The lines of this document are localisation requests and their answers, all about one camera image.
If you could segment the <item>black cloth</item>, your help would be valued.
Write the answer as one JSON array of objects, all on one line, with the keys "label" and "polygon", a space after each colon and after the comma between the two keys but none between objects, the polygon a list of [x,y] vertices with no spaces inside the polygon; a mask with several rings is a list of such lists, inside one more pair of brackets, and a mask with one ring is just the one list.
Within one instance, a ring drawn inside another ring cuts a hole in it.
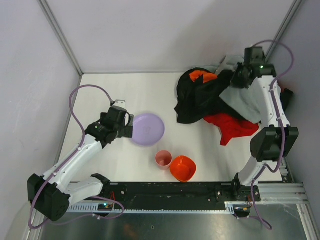
[{"label": "black cloth", "polygon": [[229,107],[220,94],[230,86],[233,76],[231,70],[223,70],[216,80],[202,83],[193,82],[189,74],[195,70],[210,72],[204,68],[193,68],[185,72],[176,87],[177,105],[174,108],[179,124],[193,124],[206,116],[220,113],[238,117],[238,113]]}]

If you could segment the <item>grey cloth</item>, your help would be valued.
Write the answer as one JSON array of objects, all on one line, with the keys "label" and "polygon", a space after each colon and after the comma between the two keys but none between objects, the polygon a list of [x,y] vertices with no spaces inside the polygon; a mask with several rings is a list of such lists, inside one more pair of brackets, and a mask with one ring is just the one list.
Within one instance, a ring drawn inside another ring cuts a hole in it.
[{"label": "grey cloth", "polygon": [[[241,55],[226,55],[215,73],[220,76],[222,71],[229,70],[233,74],[237,68],[237,64],[243,61],[244,57]],[[251,87],[235,88],[229,86],[219,97],[245,120],[253,124],[261,122],[262,115],[254,96],[254,90]]]}]

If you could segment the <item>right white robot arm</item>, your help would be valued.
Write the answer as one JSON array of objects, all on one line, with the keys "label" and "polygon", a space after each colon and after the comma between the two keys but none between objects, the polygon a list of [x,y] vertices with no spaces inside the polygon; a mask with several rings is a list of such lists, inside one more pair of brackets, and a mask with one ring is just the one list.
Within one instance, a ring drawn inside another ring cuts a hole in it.
[{"label": "right white robot arm", "polygon": [[291,126],[285,115],[275,67],[266,63],[261,46],[245,49],[244,62],[238,64],[231,84],[253,91],[262,125],[262,130],[250,141],[250,159],[231,182],[233,197],[240,202],[258,200],[260,193],[255,184],[265,169],[271,173],[279,170],[299,131]]}]

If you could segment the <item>red cloth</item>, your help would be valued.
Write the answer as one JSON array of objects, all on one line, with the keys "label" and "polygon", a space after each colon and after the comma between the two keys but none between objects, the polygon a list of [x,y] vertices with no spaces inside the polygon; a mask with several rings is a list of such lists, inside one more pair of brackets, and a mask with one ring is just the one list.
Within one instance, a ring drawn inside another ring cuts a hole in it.
[{"label": "red cloth", "polygon": [[208,115],[203,118],[207,123],[219,128],[220,145],[226,146],[232,139],[250,137],[259,130],[258,123],[240,120],[226,113]]}]

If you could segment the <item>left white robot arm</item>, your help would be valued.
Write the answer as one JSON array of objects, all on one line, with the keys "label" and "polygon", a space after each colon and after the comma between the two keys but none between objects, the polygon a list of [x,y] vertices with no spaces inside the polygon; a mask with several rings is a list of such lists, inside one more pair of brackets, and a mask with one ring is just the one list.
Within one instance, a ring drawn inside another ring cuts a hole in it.
[{"label": "left white robot arm", "polygon": [[131,138],[134,116],[125,109],[126,102],[117,100],[108,112],[90,124],[77,146],[66,158],[41,176],[33,174],[27,181],[27,196],[31,208],[55,222],[68,208],[82,200],[100,195],[109,180],[95,173],[87,180],[73,183],[73,177],[95,155],[117,138]]}]

